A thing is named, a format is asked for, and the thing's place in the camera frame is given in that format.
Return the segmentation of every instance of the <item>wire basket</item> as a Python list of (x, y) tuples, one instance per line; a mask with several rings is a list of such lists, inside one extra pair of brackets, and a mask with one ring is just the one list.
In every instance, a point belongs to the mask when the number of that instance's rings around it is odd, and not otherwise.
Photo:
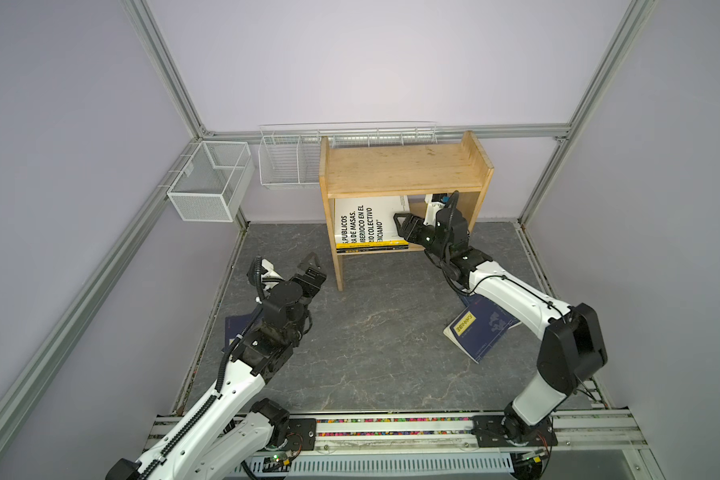
[(168, 189), (182, 220), (233, 222), (254, 171), (246, 142), (201, 141)]
[(320, 171), (320, 139), (328, 137), (331, 148), (387, 147), (436, 144), (436, 126), (430, 122), (381, 127), (367, 124), (267, 125), (261, 127), (259, 177), (264, 187), (317, 188)]

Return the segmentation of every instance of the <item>white mesh basket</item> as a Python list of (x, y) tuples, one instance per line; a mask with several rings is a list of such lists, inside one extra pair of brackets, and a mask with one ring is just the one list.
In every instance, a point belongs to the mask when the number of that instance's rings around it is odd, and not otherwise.
[(384, 127), (366, 124), (310, 125), (308, 129), (288, 132), (305, 125), (265, 125), (261, 127), (259, 176), (270, 189), (319, 187), (320, 139), (328, 137), (331, 148), (387, 147), (393, 145), (436, 144), (436, 125), (431, 122)]
[(183, 220), (233, 222), (254, 171), (246, 142), (202, 141), (168, 189)]

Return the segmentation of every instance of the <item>wooden bookshelf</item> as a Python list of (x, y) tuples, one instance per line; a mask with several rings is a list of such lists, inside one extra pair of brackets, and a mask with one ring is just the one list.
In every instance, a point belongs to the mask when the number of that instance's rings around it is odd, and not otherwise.
[[(333, 235), (336, 198), (442, 194), (459, 190), (458, 209), (469, 220), (471, 231), (493, 174), (494, 166), (472, 131), (464, 132), (458, 144), (405, 147), (330, 148), (324, 137), (320, 147), (320, 191), (338, 289), (344, 290), (346, 255), (419, 252), (424, 248), (410, 245), (407, 250), (337, 254)], [(413, 214), (424, 216), (424, 202), (411, 202), (410, 206)]]

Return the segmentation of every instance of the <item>marble pattern floor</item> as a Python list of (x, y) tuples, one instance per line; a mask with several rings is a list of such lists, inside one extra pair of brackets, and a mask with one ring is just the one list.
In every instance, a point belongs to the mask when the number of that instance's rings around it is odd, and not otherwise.
[[(512, 224), (480, 223), (470, 244), (509, 272), (537, 285)], [(477, 364), (442, 330), (463, 309), (421, 252), (345, 257), (338, 292), (324, 224), (253, 224), (223, 295), (187, 407), (216, 379), (224, 318), (249, 313), (255, 289), (245, 273), (263, 255), (288, 278), (308, 252), (328, 274), (310, 305), (314, 326), (256, 399), (291, 412), (321, 410), (504, 409), (535, 371), (540, 341), (523, 326), (509, 330)], [(590, 408), (582, 395), (561, 408)]]

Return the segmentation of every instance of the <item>yellow label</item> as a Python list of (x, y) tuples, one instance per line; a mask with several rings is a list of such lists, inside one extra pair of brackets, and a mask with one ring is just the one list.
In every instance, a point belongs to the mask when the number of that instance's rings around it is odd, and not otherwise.
[(461, 336), (464, 331), (469, 328), (469, 326), (474, 321), (474, 315), (472, 315), (472, 312), (467, 312), (466, 315), (464, 315), (464, 318), (459, 321), (459, 323), (456, 324), (454, 327), (454, 330), (456, 331), (456, 335)]
[(359, 248), (363, 246), (393, 246), (407, 244), (408, 242), (405, 240), (389, 240), (386, 242), (363, 242), (361, 244), (336, 244), (336, 248)]

